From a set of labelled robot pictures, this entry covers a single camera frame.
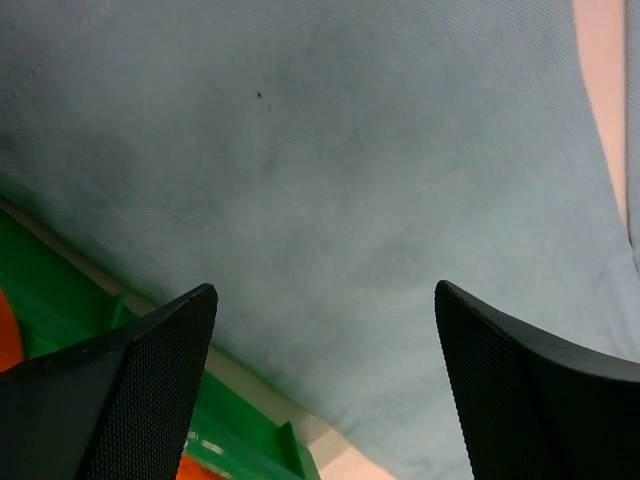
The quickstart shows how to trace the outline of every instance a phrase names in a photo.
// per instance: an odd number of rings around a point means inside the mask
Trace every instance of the green bin edge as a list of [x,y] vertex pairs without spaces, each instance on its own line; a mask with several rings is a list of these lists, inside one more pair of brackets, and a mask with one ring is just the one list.
[[[0,288],[18,320],[28,359],[137,318],[126,308],[124,293],[105,292],[5,211],[0,211]],[[185,451],[228,478],[320,480],[290,423],[278,427],[206,371]]]

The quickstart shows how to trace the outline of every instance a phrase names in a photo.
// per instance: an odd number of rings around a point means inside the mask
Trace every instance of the green container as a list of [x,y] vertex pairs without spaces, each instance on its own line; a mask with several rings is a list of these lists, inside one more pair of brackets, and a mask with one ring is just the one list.
[[[111,296],[6,212],[0,211],[0,287],[29,359],[134,320],[125,294]],[[278,427],[205,372],[185,445],[227,478],[320,480],[290,423]]]

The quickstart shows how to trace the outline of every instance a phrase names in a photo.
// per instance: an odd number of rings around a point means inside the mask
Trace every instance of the orange object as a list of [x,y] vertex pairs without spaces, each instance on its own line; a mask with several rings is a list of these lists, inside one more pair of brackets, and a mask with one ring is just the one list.
[[11,306],[0,290],[0,372],[24,360],[22,339]]
[[178,476],[176,480],[226,480],[218,474],[215,474],[193,458],[182,454],[182,460],[180,461],[180,468],[178,468]]

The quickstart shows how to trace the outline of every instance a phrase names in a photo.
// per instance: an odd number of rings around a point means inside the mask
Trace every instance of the green plastic tray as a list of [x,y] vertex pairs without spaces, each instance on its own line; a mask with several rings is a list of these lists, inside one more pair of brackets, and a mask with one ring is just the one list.
[[[136,318],[125,307],[124,293],[109,295],[4,211],[0,287],[16,315],[29,359]],[[277,426],[208,372],[185,450],[227,478],[320,480],[290,423]]]

